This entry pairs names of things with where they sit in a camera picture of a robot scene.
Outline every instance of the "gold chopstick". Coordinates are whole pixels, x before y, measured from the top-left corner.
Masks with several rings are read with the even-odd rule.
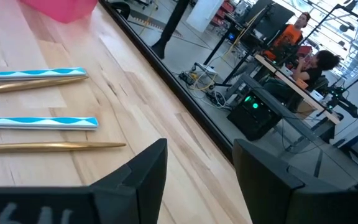
[[[67,152],[86,151],[108,147],[126,146],[121,142],[35,142],[0,144],[0,153],[4,152]]]
[[[18,90],[30,90],[34,88],[42,88],[47,86],[62,85],[72,82],[81,81],[88,78],[87,76],[82,77],[64,77],[64,78],[48,78],[43,80],[32,80],[20,83],[10,83],[0,85],[0,93]]]

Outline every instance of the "white desk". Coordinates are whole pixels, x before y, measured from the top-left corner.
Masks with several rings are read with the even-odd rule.
[[[318,111],[324,111],[323,106],[319,104],[313,97],[307,94],[304,90],[302,90],[293,80],[284,75],[280,70],[277,70],[273,65],[271,65],[266,59],[260,55],[256,55],[255,59],[258,60],[263,66],[268,68],[270,71],[275,73],[275,75],[283,80],[289,87],[295,90],[299,95],[303,97],[303,99],[312,107],[316,108]],[[336,117],[335,114],[332,114],[328,111],[324,111],[324,114],[327,116],[329,120],[331,120],[334,124],[339,124],[340,120]]]

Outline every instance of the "pink object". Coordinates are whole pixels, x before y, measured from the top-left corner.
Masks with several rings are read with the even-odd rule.
[[[22,0],[59,22],[72,22],[91,14],[98,0]]]

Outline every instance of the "orange shirt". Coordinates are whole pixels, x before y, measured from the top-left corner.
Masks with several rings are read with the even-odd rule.
[[[276,47],[287,43],[295,45],[301,35],[301,31],[296,30],[294,25],[290,24],[287,28],[285,28],[284,32],[274,40],[273,46]],[[265,50],[264,55],[266,55],[270,60],[274,60],[276,58],[276,55],[269,50]]]

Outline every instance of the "wooden table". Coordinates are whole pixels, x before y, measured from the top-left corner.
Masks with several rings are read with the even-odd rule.
[[[113,151],[0,154],[0,185],[86,185],[158,138],[168,139],[159,223],[250,223],[232,166],[97,6],[61,24],[15,0],[0,0],[0,71],[84,67],[80,83],[0,94],[0,116],[96,116],[97,131],[0,130],[0,143],[118,141]]]
[[[273,72],[278,78],[283,80],[289,87],[295,90],[299,95],[303,97],[303,99],[312,107],[316,108],[318,111],[324,111],[324,114],[327,116],[329,120],[331,120],[334,124],[339,124],[340,120],[335,114],[330,113],[329,111],[324,110],[323,106],[318,103],[313,97],[307,94],[304,90],[302,90],[293,80],[290,80],[286,75],[284,75],[280,70],[277,70],[273,65],[268,63],[266,59],[261,55],[256,55],[255,59],[258,60],[263,66],[267,67],[271,72]]]

